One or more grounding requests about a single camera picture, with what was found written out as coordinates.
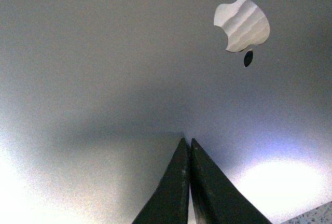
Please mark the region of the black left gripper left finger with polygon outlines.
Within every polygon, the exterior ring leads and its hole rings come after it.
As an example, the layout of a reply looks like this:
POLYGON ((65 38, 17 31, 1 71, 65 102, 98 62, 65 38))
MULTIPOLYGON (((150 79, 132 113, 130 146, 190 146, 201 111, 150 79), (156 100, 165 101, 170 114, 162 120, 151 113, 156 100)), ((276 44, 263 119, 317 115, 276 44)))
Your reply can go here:
POLYGON ((182 138, 158 187, 133 223, 187 223, 189 185, 189 146, 182 138))

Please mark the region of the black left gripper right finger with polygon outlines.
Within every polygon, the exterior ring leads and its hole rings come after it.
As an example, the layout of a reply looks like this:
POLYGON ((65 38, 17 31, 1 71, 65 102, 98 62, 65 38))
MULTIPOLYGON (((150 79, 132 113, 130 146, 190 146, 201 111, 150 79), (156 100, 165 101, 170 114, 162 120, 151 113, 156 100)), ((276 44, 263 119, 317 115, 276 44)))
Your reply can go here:
POLYGON ((193 138, 190 148, 190 190, 196 223, 270 223, 193 138))

